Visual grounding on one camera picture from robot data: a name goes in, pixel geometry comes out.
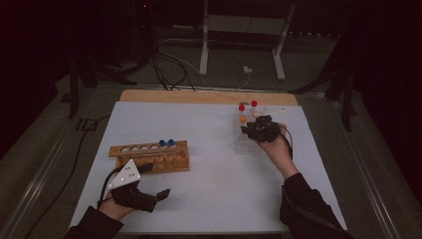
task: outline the white cable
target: white cable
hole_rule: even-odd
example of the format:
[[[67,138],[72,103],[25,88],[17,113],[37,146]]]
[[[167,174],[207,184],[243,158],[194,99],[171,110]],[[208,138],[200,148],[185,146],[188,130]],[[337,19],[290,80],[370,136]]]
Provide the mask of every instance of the white cable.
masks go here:
[[[246,85],[249,84],[249,80],[251,80],[251,73],[248,74],[248,80],[246,80],[246,83],[242,87],[236,88],[235,91],[236,90],[241,90],[242,88],[246,87]]]
[[[208,87],[208,88],[210,88],[210,89],[213,89],[213,87],[211,87],[210,85],[208,85],[208,84],[204,81],[204,79],[202,78],[202,76],[199,74],[199,71],[198,71],[198,70],[197,70],[194,66],[192,66],[192,64],[190,64],[190,63],[186,62],[186,61],[185,61],[185,60],[183,60],[183,59],[180,59],[180,58],[177,58],[177,57],[171,56],[170,54],[163,53],[163,52],[161,52],[161,51],[159,51],[159,53],[161,53],[162,55],[165,55],[165,56],[167,56],[167,57],[171,57],[171,58],[174,58],[174,59],[176,59],[176,60],[179,60],[180,62],[183,62],[184,64],[188,65],[189,67],[191,67],[193,70],[195,70],[195,71],[198,73],[199,78],[201,79],[202,83],[203,83],[206,87]]]

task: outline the wooden block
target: wooden block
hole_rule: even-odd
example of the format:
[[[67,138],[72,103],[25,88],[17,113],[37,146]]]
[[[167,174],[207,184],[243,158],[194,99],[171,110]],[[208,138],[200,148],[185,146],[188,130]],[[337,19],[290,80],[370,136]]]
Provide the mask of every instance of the wooden block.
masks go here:
[[[117,157],[116,167],[125,165],[133,159],[137,166],[154,163],[148,173],[164,173],[189,170],[189,153],[187,141],[175,142],[175,147],[160,148],[158,143],[139,143],[111,146],[108,156]]]

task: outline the hand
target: hand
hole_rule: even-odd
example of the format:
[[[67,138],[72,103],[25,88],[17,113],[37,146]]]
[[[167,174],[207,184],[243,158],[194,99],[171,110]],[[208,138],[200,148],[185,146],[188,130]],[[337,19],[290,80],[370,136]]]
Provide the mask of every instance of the hand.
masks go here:
[[[114,199],[112,199],[111,193],[109,192],[105,200],[103,201],[103,204],[100,206],[99,211],[108,216],[109,218],[119,221],[125,215],[136,211],[136,209],[118,205],[114,202]]]
[[[282,123],[279,123],[279,126],[282,134],[286,135],[287,126]],[[278,136],[272,142],[258,142],[258,146],[267,154],[273,164],[282,173],[284,179],[299,172],[289,154],[289,146],[281,136]]]

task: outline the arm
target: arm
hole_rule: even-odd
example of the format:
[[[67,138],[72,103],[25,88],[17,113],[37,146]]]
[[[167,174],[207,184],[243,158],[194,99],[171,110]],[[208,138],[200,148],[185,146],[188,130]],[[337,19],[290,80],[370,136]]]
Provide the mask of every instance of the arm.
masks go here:
[[[120,220],[132,211],[133,208],[120,206],[112,198],[107,199],[98,210],[90,206],[80,223],[71,227],[64,238],[111,239],[123,226]]]
[[[284,124],[280,124],[280,126],[282,134],[285,134],[286,126]],[[280,220],[289,226],[294,237],[298,239],[351,238],[342,231],[331,207],[323,201],[316,189],[310,188],[298,171],[289,154],[289,148],[282,137],[279,136],[272,142],[258,142],[258,145],[285,179]],[[309,214],[316,220],[310,220],[307,217]],[[321,222],[329,223],[340,232],[323,225]]]

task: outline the person's left hand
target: person's left hand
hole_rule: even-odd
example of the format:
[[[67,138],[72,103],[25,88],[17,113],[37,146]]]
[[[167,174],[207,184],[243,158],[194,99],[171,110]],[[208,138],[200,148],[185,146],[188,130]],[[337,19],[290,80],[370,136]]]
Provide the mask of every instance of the person's left hand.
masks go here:
[[[114,199],[112,199],[111,193],[108,192],[103,204],[100,206],[99,211],[112,218],[114,220],[121,220],[125,215],[136,211],[131,207],[124,207],[115,203]]]

